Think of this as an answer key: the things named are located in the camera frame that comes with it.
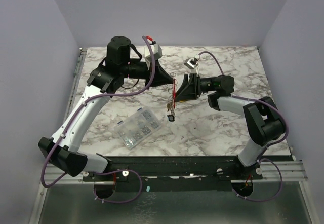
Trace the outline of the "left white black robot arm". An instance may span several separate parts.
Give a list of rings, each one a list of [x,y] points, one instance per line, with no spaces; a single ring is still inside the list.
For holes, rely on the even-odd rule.
[[[170,85],[172,77],[160,66],[160,45],[145,36],[144,54],[131,58],[138,52],[131,40],[115,36],[106,47],[106,56],[87,80],[80,100],[62,126],[50,137],[43,137],[38,147],[46,158],[64,174],[72,177],[81,172],[94,172],[99,180],[111,177],[108,160],[99,155],[79,152],[82,139],[100,110],[112,98],[132,97],[151,87]]]

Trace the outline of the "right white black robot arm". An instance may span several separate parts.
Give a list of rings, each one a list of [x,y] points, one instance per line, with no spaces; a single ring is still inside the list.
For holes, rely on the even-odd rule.
[[[175,102],[190,101],[208,92],[210,108],[245,118],[250,139],[232,167],[233,175],[244,179],[269,146],[286,139],[289,127],[270,97],[249,99],[233,95],[234,78],[228,75],[201,78],[196,73],[186,74],[173,97]]]

